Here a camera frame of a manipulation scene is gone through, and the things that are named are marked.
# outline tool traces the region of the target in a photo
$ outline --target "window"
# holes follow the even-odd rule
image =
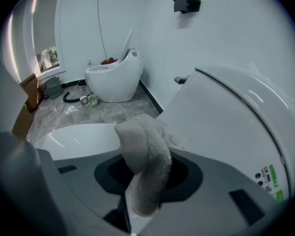
[[[39,64],[39,69],[41,72],[45,72],[49,69],[59,66],[57,49],[55,46],[42,51],[36,56]]]

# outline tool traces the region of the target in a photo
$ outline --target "black wall-mounted holder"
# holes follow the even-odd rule
[[[200,10],[201,0],[174,0],[174,12],[182,14]]]

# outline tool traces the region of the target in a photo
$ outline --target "white toilet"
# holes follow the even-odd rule
[[[295,194],[295,111],[259,75],[229,67],[196,68],[158,119],[184,139],[185,151],[238,169],[277,203]],[[120,146],[114,125],[65,127],[40,138],[35,147],[49,151],[53,160],[106,153]],[[129,217],[132,233],[158,223]],[[184,214],[175,218],[183,220]],[[239,229],[230,228],[230,234]]]
[[[85,81],[101,101],[130,101],[137,89],[143,72],[143,56],[134,48],[129,48],[131,35],[132,30],[116,62],[86,70]]]

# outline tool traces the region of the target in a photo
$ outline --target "fluffy towel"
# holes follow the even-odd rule
[[[140,115],[115,126],[121,153],[135,174],[132,179],[132,209],[152,216],[169,179],[172,159],[168,147],[181,148],[166,126],[148,115]]]

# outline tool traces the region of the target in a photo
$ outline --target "green label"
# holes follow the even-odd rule
[[[274,188],[279,187],[279,184],[277,183],[276,173],[275,173],[273,165],[270,165],[269,168],[270,168],[270,173],[271,173]]]
[[[283,199],[283,191],[282,190],[280,190],[280,191],[278,191],[276,193],[276,201],[278,203],[282,203],[284,201],[284,199]]]

